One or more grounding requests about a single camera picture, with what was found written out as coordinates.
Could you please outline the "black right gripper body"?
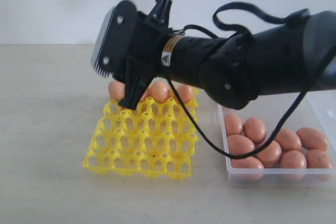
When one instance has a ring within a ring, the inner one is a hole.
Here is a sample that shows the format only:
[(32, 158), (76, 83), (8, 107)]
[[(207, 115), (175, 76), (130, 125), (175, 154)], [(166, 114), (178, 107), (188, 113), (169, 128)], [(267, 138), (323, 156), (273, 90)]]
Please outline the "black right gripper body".
[(113, 78), (123, 83), (151, 82), (159, 76), (161, 64), (159, 51), (163, 39), (171, 33), (168, 28), (169, 11), (148, 15), (138, 11), (131, 29), (131, 37), (125, 39), (124, 52), (113, 71)]

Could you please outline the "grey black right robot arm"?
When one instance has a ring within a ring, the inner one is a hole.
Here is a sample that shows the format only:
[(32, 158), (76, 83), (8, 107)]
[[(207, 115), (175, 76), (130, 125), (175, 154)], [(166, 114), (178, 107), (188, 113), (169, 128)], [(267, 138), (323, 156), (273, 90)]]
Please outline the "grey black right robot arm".
[(156, 0), (149, 14), (120, 2), (109, 19), (109, 70), (124, 83), (122, 107), (135, 109), (156, 77), (203, 89), (215, 102), (242, 109), (260, 95), (335, 88), (335, 12), (299, 10), (273, 17), (255, 5), (232, 2), (218, 11), (245, 10), (275, 27), (252, 34), (213, 16), (228, 38), (184, 36), (168, 27), (170, 0)]

